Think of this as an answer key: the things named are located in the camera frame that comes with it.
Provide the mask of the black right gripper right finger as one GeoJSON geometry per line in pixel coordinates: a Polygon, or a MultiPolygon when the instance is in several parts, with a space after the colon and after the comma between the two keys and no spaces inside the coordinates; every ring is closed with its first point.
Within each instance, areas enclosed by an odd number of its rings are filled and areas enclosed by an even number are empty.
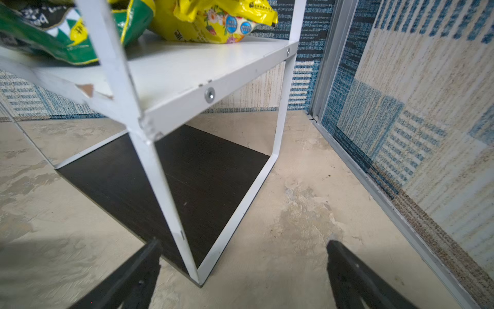
{"type": "Polygon", "coordinates": [[[342,242],[327,244],[328,276],[337,308],[415,308],[342,242]]]}

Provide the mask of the green yellow fertilizer bag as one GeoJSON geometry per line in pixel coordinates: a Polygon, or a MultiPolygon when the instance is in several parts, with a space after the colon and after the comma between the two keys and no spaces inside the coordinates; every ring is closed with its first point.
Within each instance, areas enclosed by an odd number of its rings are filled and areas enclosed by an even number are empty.
{"type": "MultiPolygon", "coordinates": [[[[108,3],[122,46],[137,40],[156,13],[154,1],[108,3]]],[[[98,61],[74,1],[1,1],[1,46],[76,66],[98,61]]]]}

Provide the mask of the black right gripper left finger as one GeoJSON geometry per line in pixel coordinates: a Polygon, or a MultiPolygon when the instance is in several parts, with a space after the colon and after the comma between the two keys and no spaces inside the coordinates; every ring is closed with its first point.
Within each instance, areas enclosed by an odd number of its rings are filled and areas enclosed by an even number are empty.
{"type": "Polygon", "coordinates": [[[149,308],[160,274],[162,246],[146,243],[72,308],[149,308]]]}

